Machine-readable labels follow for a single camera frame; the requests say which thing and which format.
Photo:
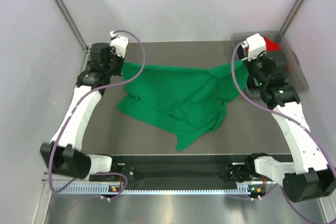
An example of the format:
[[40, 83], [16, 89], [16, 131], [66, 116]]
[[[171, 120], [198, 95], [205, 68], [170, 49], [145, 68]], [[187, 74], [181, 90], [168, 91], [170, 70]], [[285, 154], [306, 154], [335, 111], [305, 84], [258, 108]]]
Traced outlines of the green t shirt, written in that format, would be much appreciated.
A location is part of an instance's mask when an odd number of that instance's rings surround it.
[[130, 83], [117, 109], [174, 134], [179, 152], [220, 127], [248, 78], [242, 61], [210, 69], [126, 62], [122, 73]]

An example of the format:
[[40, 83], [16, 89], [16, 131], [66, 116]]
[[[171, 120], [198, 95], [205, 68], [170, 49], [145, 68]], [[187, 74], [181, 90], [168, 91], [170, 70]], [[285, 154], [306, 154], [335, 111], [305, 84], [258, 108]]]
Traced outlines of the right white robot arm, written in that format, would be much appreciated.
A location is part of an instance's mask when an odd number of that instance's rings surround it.
[[279, 184], [292, 202], [330, 196], [335, 177], [321, 149], [307, 133], [300, 98], [287, 78], [288, 64], [279, 51], [247, 58], [249, 77], [258, 83], [260, 97], [271, 111], [289, 146], [292, 162], [283, 163], [266, 153], [247, 157], [245, 174], [252, 180], [266, 176]]

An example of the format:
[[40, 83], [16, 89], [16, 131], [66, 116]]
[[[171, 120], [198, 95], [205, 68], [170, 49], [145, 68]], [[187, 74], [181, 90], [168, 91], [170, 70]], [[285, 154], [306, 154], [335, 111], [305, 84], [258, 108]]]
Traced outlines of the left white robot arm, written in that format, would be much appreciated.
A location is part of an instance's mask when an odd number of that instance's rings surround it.
[[83, 136], [105, 85], [112, 76], [120, 76], [128, 40], [118, 37], [110, 43], [92, 44], [87, 69], [77, 78], [74, 95], [66, 116], [50, 142], [42, 143], [40, 153], [52, 174], [84, 179], [101, 173], [114, 180], [119, 168], [105, 155], [86, 155], [82, 149]]

